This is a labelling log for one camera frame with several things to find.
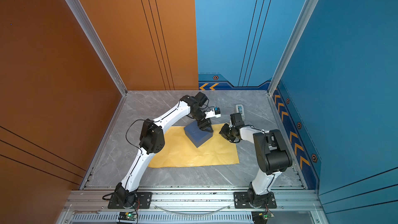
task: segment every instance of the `black mounting plate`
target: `black mounting plate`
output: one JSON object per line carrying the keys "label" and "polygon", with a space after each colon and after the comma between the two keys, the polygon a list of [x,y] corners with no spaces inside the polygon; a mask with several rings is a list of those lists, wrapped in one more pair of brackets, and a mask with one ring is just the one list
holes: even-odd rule
{"label": "black mounting plate", "polygon": [[[137,192],[137,197],[140,200],[140,209],[148,209],[152,201],[152,192]],[[134,203],[133,208],[137,209],[138,201]],[[108,209],[124,209],[123,203],[117,198],[115,194],[112,194],[111,200],[108,204]]]}
{"label": "black mounting plate", "polygon": [[[272,199],[275,199],[275,196],[272,192],[269,192],[267,194],[267,199],[264,201],[264,204],[262,204],[259,208],[266,208],[266,203],[267,208],[276,208],[276,201]],[[253,208],[249,203],[249,197],[247,192],[234,192],[234,202],[235,208]]]}

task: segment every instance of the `orange wall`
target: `orange wall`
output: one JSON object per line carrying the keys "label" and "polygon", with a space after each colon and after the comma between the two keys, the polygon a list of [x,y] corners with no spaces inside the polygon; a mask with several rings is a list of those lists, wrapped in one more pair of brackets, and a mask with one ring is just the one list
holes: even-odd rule
{"label": "orange wall", "polygon": [[195,0],[80,0],[128,90],[197,89]]}
{"label": "orange wall", "polygon": [[0,222],[53,223],[121,95],[65,0],[0,9]]}

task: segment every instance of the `workstation enclosure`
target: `workstation enclosure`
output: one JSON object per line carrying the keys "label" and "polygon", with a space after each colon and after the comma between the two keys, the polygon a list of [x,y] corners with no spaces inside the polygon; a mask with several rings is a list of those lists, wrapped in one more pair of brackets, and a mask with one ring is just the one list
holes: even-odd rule
{"label": "workstation enclosure", "polygon": [[[137,154],[125,136],[137,145],[141,123],[128,127],[201,91],[221,108],[213,124],[242,104],[247,124],[281,130],[294,161],[270,223],[393,223],[397,2],[4,0],[6,222],[117,222],[102,196]],[[256,177],[256,153],[236,147],[239,164],[147,168],[138,222],[253,223],[234,192]]]}

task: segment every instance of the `yellow paper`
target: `yellow paper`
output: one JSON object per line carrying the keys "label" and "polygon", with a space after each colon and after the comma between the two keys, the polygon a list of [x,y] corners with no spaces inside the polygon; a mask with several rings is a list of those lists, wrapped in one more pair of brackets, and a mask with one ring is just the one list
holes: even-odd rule
{"label": "yellow paper", "polygon": [[236,144],[219,134],[223,125],[212,125],[213,137],[199,148],[196,148],[185,135],[184,127],[170,127],[164,135],[163,149],[152,158],[149,167],[196,167],[239,163]]}

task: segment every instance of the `gray marble surface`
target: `gray marble surface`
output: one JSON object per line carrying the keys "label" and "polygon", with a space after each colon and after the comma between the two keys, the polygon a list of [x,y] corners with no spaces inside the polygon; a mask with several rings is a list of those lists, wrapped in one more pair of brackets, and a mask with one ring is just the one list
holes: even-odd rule
{"label": "gray marble surface", "polygon": [[[137,119],[154,119],[173,107],[184,95],[195,96],[198,91],[129,91],[126,102],[116,121],[109,140],[100,156],[87,186],[116,186],[126,175],[137,154],[137,149],[127,143],[125,134],[131,123]],[[220,90],[204,91],[209,98],[209,106],[220,107],[221,117],[212,118],[213,124],[230,121],[235,105],[242,104],[245,111],[245,123],[257,128],[276,129],[275,118],[266,98],[265,91],[258,90]],[[175,126],[186,126],[193,120],[183,117]],[[139,143],[142,121],[137,121],[127,134],[130,142]],[[258,164],[254,145],[241,141],[236,145],[239,164],[184,167],[184,168],[147,168],[140,186],[170,185],[234,185],[248,186],[256,177]],[[300,187],[301,181],[293,168],[288,168],[279,176],[274,187]]]}

